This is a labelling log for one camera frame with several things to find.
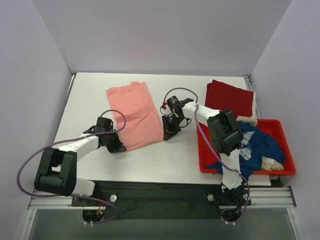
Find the pink t shirt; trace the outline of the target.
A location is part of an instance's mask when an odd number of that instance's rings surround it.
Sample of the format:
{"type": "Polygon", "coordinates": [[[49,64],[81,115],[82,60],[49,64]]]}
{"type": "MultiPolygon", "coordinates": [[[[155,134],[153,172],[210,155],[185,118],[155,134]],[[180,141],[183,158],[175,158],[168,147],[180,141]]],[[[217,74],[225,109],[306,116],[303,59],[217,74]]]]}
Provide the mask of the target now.
{"type": "Polygon", "coordinates": [[[145,82],[106,90],[107,100],[118,128],[126,121],[119,136],[127,151],[133,151],[163,140],[163,125],[145,82]]]}

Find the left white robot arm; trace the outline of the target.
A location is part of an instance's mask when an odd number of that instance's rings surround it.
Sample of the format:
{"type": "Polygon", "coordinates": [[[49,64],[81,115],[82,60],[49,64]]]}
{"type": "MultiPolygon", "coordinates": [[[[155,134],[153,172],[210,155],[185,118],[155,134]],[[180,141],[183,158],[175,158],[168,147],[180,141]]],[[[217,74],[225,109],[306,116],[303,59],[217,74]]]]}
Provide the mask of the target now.
{"type": "Polygon", "coordinates": [[[101,147],[111,154],[127,151],[114,129],[113,121],[105,117],[98,117],[96,125],[84,131],[76,140],[57,148],[44,149],[34,188],[59,196],[83,196],[88,205],[97,205],[101,201],[101,193],[95,189],[93,181],[77,177],[77,163],[101,147]]]}

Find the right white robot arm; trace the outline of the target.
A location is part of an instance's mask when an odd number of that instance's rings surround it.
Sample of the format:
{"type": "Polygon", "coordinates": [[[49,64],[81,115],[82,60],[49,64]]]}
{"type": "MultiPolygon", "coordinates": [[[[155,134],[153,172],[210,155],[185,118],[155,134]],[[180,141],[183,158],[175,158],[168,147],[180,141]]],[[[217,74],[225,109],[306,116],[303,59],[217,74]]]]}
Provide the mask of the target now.
{"type": "Polygon", "coordinates": [[[245,179],[240,171],[240,148],[243,133],[229,109],[216,110],[199,105],[195,100],[170,97],[161,107],[163,140],[176,136],[182,121],[195,121],[197,128],[217,161],[222,165],[222,200],[233,204],[244,192],[245,179]]]}

